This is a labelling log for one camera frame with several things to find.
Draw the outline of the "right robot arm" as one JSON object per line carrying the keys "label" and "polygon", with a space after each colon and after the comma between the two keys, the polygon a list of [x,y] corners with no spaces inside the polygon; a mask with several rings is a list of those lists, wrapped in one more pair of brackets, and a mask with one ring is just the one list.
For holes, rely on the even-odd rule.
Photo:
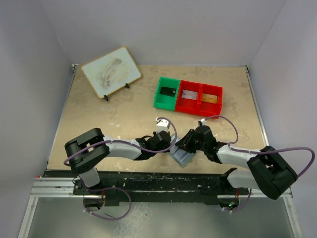
{"label": "right robot arm", "polygon": [[273,147],[266,146],[254,153],[230,147],[228,143],[217,141],[206,125],[189,130],[175,145],[188,153],[202,151],[210,161],[218,164],[245,168],[244,171],[233,168],[226,172],[225,179],[220,182],[226,194],[238,188],[250,188],[276,200],[298,179],[296,172]]}

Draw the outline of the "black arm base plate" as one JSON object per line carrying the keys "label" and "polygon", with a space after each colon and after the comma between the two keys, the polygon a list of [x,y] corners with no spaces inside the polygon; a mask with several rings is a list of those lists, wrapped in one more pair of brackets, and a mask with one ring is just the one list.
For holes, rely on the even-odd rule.
{"label": "black arm base plate", "polygon": [[46,171],[45,178],[69,178],[74,195],[103,196],[105,206],[121,202],[203,203],[217,205],[219,196],[237,198],[246,188],[232,188],[220,174],[99,172],[101,183],[87,188],[71,171]]}

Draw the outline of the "teal leather card holder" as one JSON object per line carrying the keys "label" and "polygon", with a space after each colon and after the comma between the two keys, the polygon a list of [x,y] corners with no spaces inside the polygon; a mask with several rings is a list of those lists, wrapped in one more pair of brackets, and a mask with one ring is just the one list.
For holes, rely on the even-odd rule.
{"label": "teal leather card holder", "polygon": [[175,133],[171,136],[171,140],[175,140],[175,144],[170,148],[168,155],[178,163],[179,166],[185,167],[197,153],[190,153],[183,148],[183,144],[179,141],[181,140],[179,136]]}

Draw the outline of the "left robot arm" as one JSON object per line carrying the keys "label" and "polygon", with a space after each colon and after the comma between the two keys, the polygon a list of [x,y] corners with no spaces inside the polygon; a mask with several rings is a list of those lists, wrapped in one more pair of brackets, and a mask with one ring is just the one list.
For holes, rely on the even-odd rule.
{"label": "left robot arm", "polygon": [[168,152],[175,142],[176,139],[164,130],[154,132],[152,136],[120,140],[104,136],[100,128],[93,128],[65,144],[67,159],[64,165],[82,180],[90,194],[97,194],[102,189],[102,182],[96,165],[104,158],[144,161],[158,153]]}

